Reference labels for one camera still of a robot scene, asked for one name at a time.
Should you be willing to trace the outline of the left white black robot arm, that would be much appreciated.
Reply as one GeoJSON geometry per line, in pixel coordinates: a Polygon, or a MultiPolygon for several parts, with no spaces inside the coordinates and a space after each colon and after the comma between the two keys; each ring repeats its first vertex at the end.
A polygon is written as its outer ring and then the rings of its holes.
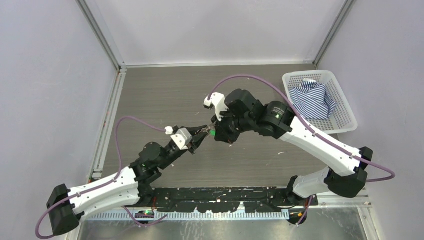
{"type": "Polygon", "coordinates": [[[187,152],[194,154],[207,137],[206,125],[173,127],[166,146],[149,142],[137,160],[119,172],[85,185],[56,186],[47,203],[53,236],[67,234],[89,217],[118,207],[148,207],[154,199],[151,183],[187,152]]]}

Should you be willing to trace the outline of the green key tag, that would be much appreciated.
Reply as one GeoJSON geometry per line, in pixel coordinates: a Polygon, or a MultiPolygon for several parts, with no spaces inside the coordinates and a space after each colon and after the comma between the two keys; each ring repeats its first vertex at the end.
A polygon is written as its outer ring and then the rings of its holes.
{"type": "Polygon", "coordinates": [[[216,135],[216,131],[215,130],[213,130],[213,129],[211,129],[210,131],[209,131],[209,134],[211,135],[211,136],[215,136],[216,135]]]}

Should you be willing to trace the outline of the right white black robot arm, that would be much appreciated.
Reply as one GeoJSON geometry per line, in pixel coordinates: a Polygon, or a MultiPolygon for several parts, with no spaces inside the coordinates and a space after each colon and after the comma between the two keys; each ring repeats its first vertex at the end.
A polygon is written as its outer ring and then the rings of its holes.
{"type": "Polygon", "coordinates": [[[283,102],[262,104],[249,91],[236,89],[228,96],[212,93],[203,105],[215,111],[211,122],[217,142],[233,144],[240,134],[252,131],[297,146],[326,164],[318,172],[290,178],[285,198],[291,205],[299,205],[304,199],[325,192],[354,198],[365,187],[367,164],[356,157],[369,161],[372,150],[351,148],[312,125],[304,126],[302,118],[283,102]]]}

